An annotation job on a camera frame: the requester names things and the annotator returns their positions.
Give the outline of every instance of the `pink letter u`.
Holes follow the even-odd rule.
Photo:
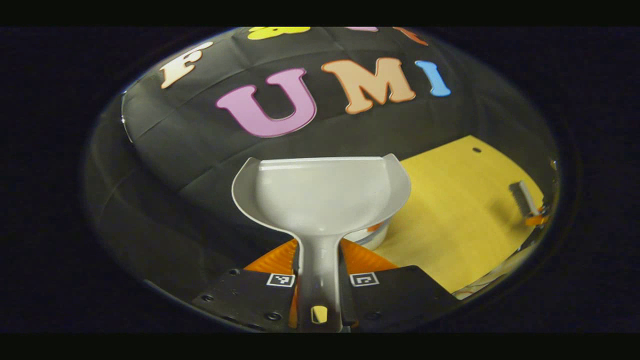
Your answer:
[[[282,136],[299,130],[316,115],[316,102],[302,81],[307,71],[303,68],[277,72],[266,79],[270,85],[280,85],[293,103],[293,113],[282,119],[272,119],[253,97],[253,85],[237,88],[218,99],[216,106],[227,109],[251,135],[261,138]]]

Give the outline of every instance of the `dustpan scoop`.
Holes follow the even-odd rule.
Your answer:
[[[411,182],[393,155],[258,160],[249,158],[232,185],[248,218],[290,234],[300,245],[298,329],[342,330],[340,240],[385,221],[409,198]],[[326,308],[319,323],[312,308]]]

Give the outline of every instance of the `brush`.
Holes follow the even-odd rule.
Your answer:
[[[509,190],[511,190],[513,198],[516,200],[516,204],[518,204],[518,208],[520,208],[520,212],[522,212],[522,216],[524,218],[528,218],[532,215],[534,217],[540,215],[540,212],[536,208],[535,203],[533,203],[531,193],[524,181],[509,185]]]

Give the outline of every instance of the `yellow foam shape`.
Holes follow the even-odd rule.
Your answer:
[[[501,264],[531,234],[509,184],[524,180],[541,206],[538,185],[474,136],[401,163],[411,178],[411,196],[375,250],[393,264],[417,265],[454,292]]]

